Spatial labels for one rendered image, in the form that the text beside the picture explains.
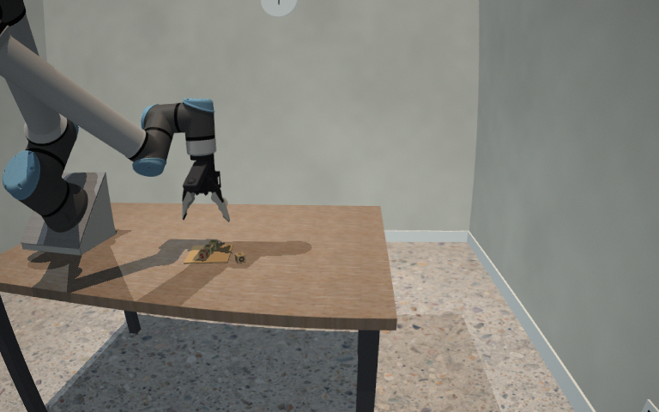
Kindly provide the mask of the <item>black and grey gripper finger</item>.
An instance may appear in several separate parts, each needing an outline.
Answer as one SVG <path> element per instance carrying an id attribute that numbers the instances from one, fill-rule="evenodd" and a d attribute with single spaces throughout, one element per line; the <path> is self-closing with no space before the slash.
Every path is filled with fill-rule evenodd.
<path id="1" fill-rule="evenodd" d="M 227 200 L 224 197 L 222 198 L 221 189 L 217 184 L 215 184 L 213 180 L 210 182 L 210 184 L 212 193 L 211 199 L 218 205 L 218 208 L 221 211 L 223 217 L 229 222 L 230 217 L 227 211 Z"/>
<path id="2" fill-rule="evenodd" d="M 182 219 L 183 220 L 187 215 L 187 209 L 190 207 L 190 205 L 195 200 L 195 195 L 196 195 L 196 193 L 194 193 L 192 191 L 183 191 L 183 198 L 182 198 L 182 201 L 183 201 L 183 204 L 182 204 Z M 194 197 L 194 199 L 193 199 L 193 197 Z"/>

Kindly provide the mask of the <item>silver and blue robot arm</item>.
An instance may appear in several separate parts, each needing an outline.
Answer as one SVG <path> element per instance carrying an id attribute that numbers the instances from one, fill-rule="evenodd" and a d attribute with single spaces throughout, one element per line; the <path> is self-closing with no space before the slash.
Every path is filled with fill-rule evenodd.
<path id="1" fill-rule="evenodd" d="M 174 133 L 185 133 L 188 155 L 216 152 L 211 99 L 148 106 L 140 129 L 39 56 L 23 0 L 0 0 L 0 76 L 26 122 L 28 140 L 5 167 L 3 187 L 57 233 L 77 225 L 88 206 L 88 194 L 62 178 L 78 126 L 147 177 L 163 173 Z"/>

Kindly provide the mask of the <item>tan mat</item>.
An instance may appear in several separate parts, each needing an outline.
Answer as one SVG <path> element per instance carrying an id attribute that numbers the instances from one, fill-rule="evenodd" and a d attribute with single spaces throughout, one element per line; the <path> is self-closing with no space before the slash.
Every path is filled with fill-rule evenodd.
<path id="1" fill-rule="evenodd" d="M 198 251 L 203 249 L 204 245 L 194 245 L 188 256 L 186 257 L 184 264 L 221 264 L 228 263 L 230 258 L 233 245 L 219 245 L 219 247 L 214 250 L 214 252 L 209 255 L 207 260 L 201 260 L 198 257 Z"/>

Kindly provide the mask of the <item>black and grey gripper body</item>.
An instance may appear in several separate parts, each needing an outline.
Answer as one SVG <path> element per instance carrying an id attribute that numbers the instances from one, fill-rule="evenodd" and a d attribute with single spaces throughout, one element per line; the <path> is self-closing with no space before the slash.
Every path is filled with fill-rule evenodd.
<path id="1" fill-rule="evenodd" d="M 204 181 L 201 185 L 200 190 L 199 191 L 193 191 L 194 193 L 196 193 L 196 195 L 198 195 L 199 193 L 204 193 L 205 196 L 208 195 L 209 191 L 211 190 L 210 182 L 213 180 L 216 183 L 216 181 L 217 181 L 217 185 L 218 185 L 218 177 L 219 177 L 219 181 L 220 181 L 220 184 L 218 186 L 221 188 L 220 171 L 215 171 L 215 158 L 212 158 L 212 157 L 214 157 L 213 154 L 202 155 L 202 156 L 192 156 L 192 155 L 190 156 L 190 159 L 192 161 L 208 161 L 209 166 L 210 166 L 210 168 L 209 168 L 209 170 L 208 170 L 208 172 L 207 172 L 207 174 L 204 178 Z M 205 159 L 207 159 L 207 160 L 205 160 Z M 215 172 L 218 172 L 218 173 L 215 173 Z"/>

